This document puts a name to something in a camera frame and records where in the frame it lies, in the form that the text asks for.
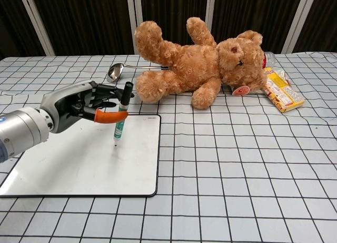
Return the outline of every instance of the brown teddy bear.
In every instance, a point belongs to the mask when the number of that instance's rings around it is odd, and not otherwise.
[[[145,21],[136,29],[140,56],[169,68],[145,71],[137,78],[135,87],[141,100],[154,103],[169,94],[193,91],[192,105],[206,109],[222,83],[234,88],[246,86],[250,91],[264,87],[261,34],[246,31],[217,45],[200,18],[189,18],[186,27],[194,45],[163,40],[161,28],[153,21]]]

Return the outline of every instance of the black border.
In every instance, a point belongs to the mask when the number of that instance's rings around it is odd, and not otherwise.
[[[160,137],[161,137],[161,125],[162,125],[162,117],[159,114],[129,114],[129,115],[147,115],[147,116],[159,116],[159,137],[158,137],[158,157],[157,157],[157,174],[156,174],[156,187],[155,190],[152,194],[149,195],[3,195],[0,196],[1,198],[50,198],[50,197],[63,197],[63,198],[78,198],[78,197],[97,197],[97,198],[111,198],[111,197],[116,197],[116,198],[135,198],[135,197],[154,197],[157,194],[158,191],[158,177],[159,177],[159,158],[160,158]],[[4,184],[4,182],[7,180],[8,176],[11,174],[11,172],[13,171],[13,169],[15,168],[16,164],[19,162],[19,160],[21,159],[22,155],[25,152],[23,152],[20,157],[17,159],[17,161],[15,162],[14,166],[12,167],[12,169],[9,171],[8,175],[5,177],[5,179],[3,180],[3,182],[0,185],[0,188],[2,187],[2,185]]]

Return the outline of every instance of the black curtain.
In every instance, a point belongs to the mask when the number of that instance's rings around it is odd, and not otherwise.
[[[34,0],[56,55],[133,54],[127,0]]]
[[[45,56],[22,0],[0,0],[0,60]]]
[[[196,16],[205,20],[207,0],[142,0],[144,21],[155,21],[163,38],[178,44],[193,44],[186,21]]]
[[[212,34],[217,42],[246,30],[263,35],[262,49],[281,53],[300,0],[215,0]]]
[[[293,52],[337,52],[337,0],[314,0]]]

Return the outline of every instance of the green marker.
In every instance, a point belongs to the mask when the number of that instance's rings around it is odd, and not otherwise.
[[[128,81],[125,83],[124,91],[123,91],[122,98],[120,101],[120,107],[118,109],[119,111],[127,111],[130,98],[132,95],[132,88],[133,88],[132,82]],[[115,147],[117,146],[119,140],[122,137],[124,122],[125,120],[116,123],[115,134],[114,134]]]

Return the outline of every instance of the table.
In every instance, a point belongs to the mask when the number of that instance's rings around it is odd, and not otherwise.
[[[231,96],[225,85],[203,111],[190,93],[157,104],[136,95],[130,112],[162,117],[157,195],[0,199],[0,241],[337,242],[337,54],[276,57],[304,106],[282,114],[264,94]],[[137,55],[4,59],[0,112],[38,107],[44,93],[82,79],[106,83],[118,62],[150,64]],[[142,71],[124,69],[117,86]],[[0,164],[0,181],[17,160]]]

